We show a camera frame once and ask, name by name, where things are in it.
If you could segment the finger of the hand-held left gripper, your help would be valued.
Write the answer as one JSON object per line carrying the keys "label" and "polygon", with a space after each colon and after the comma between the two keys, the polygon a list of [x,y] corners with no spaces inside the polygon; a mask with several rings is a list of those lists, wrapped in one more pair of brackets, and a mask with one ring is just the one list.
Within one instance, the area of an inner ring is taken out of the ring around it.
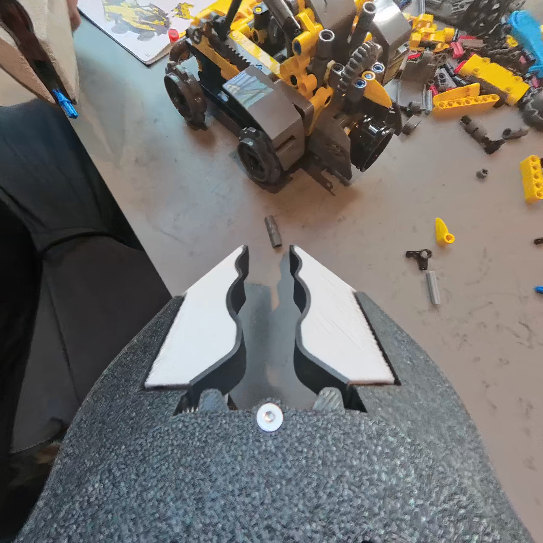
{"label": "finger of the hand-held left gripper", "polygon": [[73,34],[81,24],[78,1],[19,1],[37,41],[51,62],[67,97],[79,98],[79,72]]}
{"label": "finger of the hand-held left gripper", "polygon": [[49,22],[1,22],[1,69],[42,100],[56,100]]}

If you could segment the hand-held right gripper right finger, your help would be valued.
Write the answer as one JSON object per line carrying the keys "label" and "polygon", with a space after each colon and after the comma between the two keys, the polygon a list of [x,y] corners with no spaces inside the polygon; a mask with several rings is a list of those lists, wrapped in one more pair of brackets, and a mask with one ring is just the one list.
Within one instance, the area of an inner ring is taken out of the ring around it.
{"label": "hand-held right gripper right finger", "polygon": [[389,385],[395,375],[356,291],[301,247],[291,247],[295,370],[308,387]]}

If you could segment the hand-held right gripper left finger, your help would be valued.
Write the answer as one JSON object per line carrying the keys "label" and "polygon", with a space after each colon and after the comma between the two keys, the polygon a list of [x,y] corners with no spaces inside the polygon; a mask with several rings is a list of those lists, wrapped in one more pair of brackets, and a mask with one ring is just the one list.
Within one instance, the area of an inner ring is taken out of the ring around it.
{"label": "hand-held right gripper left finger", "polygon": [[233,389],[244,376],[239,312],[249,249],[238,247],[181,297],[173,322],[146,376],[146,389]]}

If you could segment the toy brick instruction booklet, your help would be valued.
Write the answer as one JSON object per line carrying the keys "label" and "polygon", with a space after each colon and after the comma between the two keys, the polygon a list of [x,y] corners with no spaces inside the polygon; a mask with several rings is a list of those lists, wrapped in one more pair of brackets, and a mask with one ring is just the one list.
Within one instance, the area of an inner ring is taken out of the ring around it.
{"label": "toy brick instruction booklet", "polygon": [[78,1],[78,10],[143,64],[169,54],[212,1]]}

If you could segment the small grey toy axle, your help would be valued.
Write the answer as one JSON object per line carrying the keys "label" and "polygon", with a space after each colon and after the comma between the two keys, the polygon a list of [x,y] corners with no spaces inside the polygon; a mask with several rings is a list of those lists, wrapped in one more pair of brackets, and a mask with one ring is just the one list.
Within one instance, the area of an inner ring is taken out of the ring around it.
{"label": "small grey toy axle", "polygon": [[429,292],[429,297],[432,305],[434,306],[440,306],[441,300],[440,300],[440,293],[439,293],[439,287],[438,287],[438,279],[435,271],[433,270],[427,270],[425,273],[425,278],[427,282],[427,288]]}

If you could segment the small black toy pin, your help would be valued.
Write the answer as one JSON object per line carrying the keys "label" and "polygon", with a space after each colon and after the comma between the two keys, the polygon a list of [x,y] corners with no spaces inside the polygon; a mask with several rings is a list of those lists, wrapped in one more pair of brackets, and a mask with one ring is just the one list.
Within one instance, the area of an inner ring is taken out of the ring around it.
{"label": "small black toy pin", "polygon": [[408,250],[405,253],[406,258],[411,258],[416,261],[420,271],[428,270],[428,262],[432,258],[433,253],[430,249]]}

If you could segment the small grey toy connector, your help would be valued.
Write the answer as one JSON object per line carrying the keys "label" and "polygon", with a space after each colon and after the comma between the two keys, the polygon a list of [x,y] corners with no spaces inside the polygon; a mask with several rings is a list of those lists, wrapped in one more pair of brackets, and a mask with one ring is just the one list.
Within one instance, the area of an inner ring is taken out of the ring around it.
{"label": "small grey toy connector", "polygon": [[282,247],[282,237],[279,231],[279,227],[277,226],[275,217],[271,214],[267,215],[264,218],[264,223],[267,229],[269,241],[272,248],[275,249],[275,248]]}

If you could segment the short yellow toy beam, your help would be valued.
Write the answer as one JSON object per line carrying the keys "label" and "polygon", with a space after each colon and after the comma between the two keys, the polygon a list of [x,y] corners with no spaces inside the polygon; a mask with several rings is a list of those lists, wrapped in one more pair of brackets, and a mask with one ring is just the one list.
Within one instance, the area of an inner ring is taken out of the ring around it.
{"label": "short yellow toy beam", "polygon": [[537,155],[530,155],[519,164],[521,181],[526,203],[542,200],[542,166]]}

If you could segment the grey desk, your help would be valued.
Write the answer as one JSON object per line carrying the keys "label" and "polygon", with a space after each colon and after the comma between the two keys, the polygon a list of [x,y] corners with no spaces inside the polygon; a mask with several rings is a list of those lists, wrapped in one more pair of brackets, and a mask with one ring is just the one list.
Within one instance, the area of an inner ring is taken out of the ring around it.
{"label": "grey desk", "polygon": [[[288,248],[300,245],[366,293],[443,370],[484,439],[514,508],[542,542],[542,202],[526,204],[519,164],[542,133],[487,155],[456,120],[423,117],[370,170],[333,193],[305,170],[277,193],[245,175],[236,138],[211,115],[192,130],[169,101],[164,62],[145,67],[87,20],[74,35],[80,77],[72,126],[172,295],[246,244],[241,320],[248,352],[233,396],[305,407],[296,379]],[[273,215],[282,247],[272,248]],[[435,219],[455,241],[439,247]],[[408,250],[430,249],[440,306]]]}

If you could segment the person's black clothing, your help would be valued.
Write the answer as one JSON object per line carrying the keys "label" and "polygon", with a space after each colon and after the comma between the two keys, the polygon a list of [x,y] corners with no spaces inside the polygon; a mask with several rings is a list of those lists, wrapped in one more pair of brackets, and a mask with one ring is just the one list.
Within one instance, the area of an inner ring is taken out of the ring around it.
{"label": "person's black clothing", "polygon": [[1,509],[105,368],[171,299],[57,107],[1,106]]}

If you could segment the small yellow curved toy piece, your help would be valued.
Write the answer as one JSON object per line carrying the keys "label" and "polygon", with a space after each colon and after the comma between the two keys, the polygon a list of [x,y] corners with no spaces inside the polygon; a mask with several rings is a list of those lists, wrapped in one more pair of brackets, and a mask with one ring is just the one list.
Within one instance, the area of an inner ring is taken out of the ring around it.
{"label": "small yellow curved toy piece", "polygon": [[436,243],[439,247],[448,247],[455,241],[455,236],[449,231],[447,225],[441,218],[435,219]]}

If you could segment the yellow toy brick vehicle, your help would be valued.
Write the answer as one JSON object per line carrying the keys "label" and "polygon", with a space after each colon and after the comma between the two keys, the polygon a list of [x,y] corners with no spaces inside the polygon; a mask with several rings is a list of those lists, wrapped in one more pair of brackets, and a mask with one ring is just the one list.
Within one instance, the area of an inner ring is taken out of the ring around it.
{"label": "yellow toy brick vehicle", "polygon": [[239,128],[261,188],[304,162],[347,185],[402,131],[385,85],[410,33],[395,1],[215,1],[172,44],[165,88],[189,125],[204,127],[212,103]]}

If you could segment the pile of loose toy bricks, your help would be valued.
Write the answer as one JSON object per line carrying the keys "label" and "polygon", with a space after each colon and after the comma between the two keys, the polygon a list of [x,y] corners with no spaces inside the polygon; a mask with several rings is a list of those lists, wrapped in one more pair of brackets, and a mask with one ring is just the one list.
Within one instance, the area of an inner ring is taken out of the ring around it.
{"label": "pile of loose toy bricks", "polygon": [[[410,26],[408,57],[393,80],[402,132],[414,117],[458,118],[485,153],[542,132],[542,78],[529,72],[533,56],[513,38],[509,15],[530,1],[397,1]],[[531,11],[530,14],[542,22]],[[484,110],[517,107],[526,128],[505,128],[491,138],[473,118]]]}

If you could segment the blue curved toy panel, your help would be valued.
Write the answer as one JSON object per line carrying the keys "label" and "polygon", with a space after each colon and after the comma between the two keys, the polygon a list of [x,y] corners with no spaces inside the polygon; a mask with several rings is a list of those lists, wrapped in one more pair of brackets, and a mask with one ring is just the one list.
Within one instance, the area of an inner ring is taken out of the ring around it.
{"label": "blue curved toy panel", "polygon": [[542,78],[542,30],[539,22],[529,11],[516,10],[509,15],[508,24],[513,38],[535,59],[529,72]]}

